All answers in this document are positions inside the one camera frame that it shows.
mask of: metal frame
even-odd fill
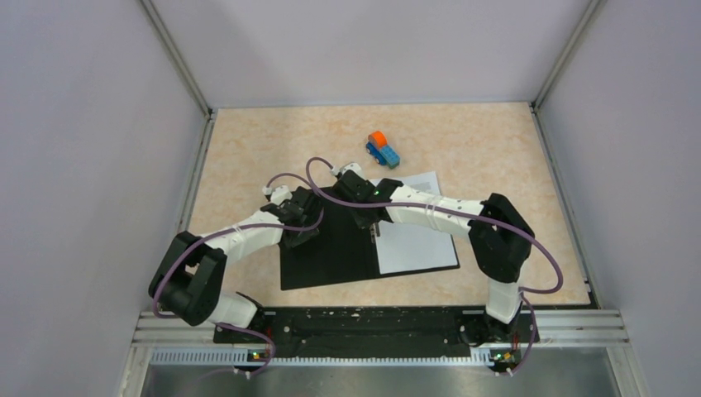
[[[195,161],[192,167],[192,174],[189,177],[187,192],[184,197],[181,216],[178,220],[178,231],[188,228],[189,220],[193,212],[193,206],[198,191],[199,181],[203,172],[203,164],[207,154],[209,142],[212,138],[212,130],[216,121],[214,112],[205,100],[197,83],[185,64],[182,55],[175,45],[172,37],[165,27],[152,0],[137,0],[153,26],[156,35],[168,57],[171,59],[173,67],[179,74],[184,86],[202,111],[206,123],[199,137],[199,146]],[[566,224],[570,238],[575,245],[576,255],[579,259],[580,269],[585,283],[592,285],[590,296],[596,302],[594,279],[589,271],[588,258],[579,239],[579,229],[575,221],[575,215],[569,205],[569,198],[561,183],[560,171],[556,158],[553,155],[551,143],[546,129],[543,127],[539,112],[543,103],[546,102],[551,90],[568,61],[571,59],[583,34],[590,27],[593,19],[598,15],[605,4],[605,0],[591,0],[574,29],[571,37],[567,41],[560,56],[558,57],[552,71],[549,73],[545,83],[535,100],[531,103],[533,122],[536,126],[538,137],[541,141],[543,153],[546,156],[548,168],[551,172],[553,184],[556,187],[560,206],[565,215]],[[536,308],[536,320],[538,322],[541,342],[534,345],[535,348],[586,348],[605,347],[611,361],[613,374],[618,383],[618,388],[622,397],[648,396],[645,381],[642,377],[640,367],[637,364],[635,355],[631,349],[625,325],[617,310],[604,309],[538,309]],[[231,352],[231,349],[241,349],[243,352],[247,348],[261,348],[261,344],[240,344],[240,345],[216,345],[212,341],[214,334],[213,324],[202,324],[197,327],[190,327],[180,319],[156,318],[150,312],[141,314],[134,332],[131,350],[127,358],[125,370],[122,375],[120,396],[137,397],[141,395],[141,389],[146,381],[146,372],[151,358],[155,352],[162,352],[163,348],[173,349],[193,349],[198,352]],[[508,347],[504,344],[487,344],[485,349],[500,349]],[[356,360],[353,365],[369,365],[370,360]],[[292,365],[315,366],[321,361],[295,361]],[[291,365],[290,360],[273,360],[271,365]],[[407,365],[426,365],[426,362],[416,361],[405,363]],[[454,366],[455,360],[436,359],[432,361],[434,365]]]

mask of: table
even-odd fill
[[[367,135],[382,131],[402,158],[390,170],[365,152]],[[560,263],[565,284],[534,304],[588,304],[589,295],[567,231],[527,103],[402,104],[222,109],[217,114],[189,230],[213,232],[248,218],[266,201],[272,175],[304,175],[307,159],[342,166],[357,161],[367,178],[435,170],[441,192],[456,199],[506,195],[536,238]],[[334,179],[312,168],[320,186]],[[299,185],[287,178],[281,183]],[[240,291],[265,306],[402,306],[484,304],[487,279],[470,244],[455,239],[460,269],[419,275],[280,290],[279,248],[272,246],[229,265],[222,289]],[[554,285],[549,262],[535,248],[522,268],[522,284]]]

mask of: gray floor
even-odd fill
[[[535,350],[513,378],[471,367],[273,367],[253,380],[216,367],[157,366],[142,397],[190,396],[619,396],[604,349]]]

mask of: open folder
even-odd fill
[[[415,189],[440,193],[435,172],[393,179]],[[331,188],[323,190],[336,197]],[[283,290],[460,267],[449,234],[390,222],[380,222],[372,231],[359,229],[348,208],[326,200],[323,205],[319,236],[294,248],[280,247]]]

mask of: gray wall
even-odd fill
[[[608,2],[544,123],[653,395],[698,395],[701,2]]]
[[[533,99],[588,0],[155,0],[213,107]]]
[[[0,395],[114,395],[203,120],[135,1],[0,36]]]

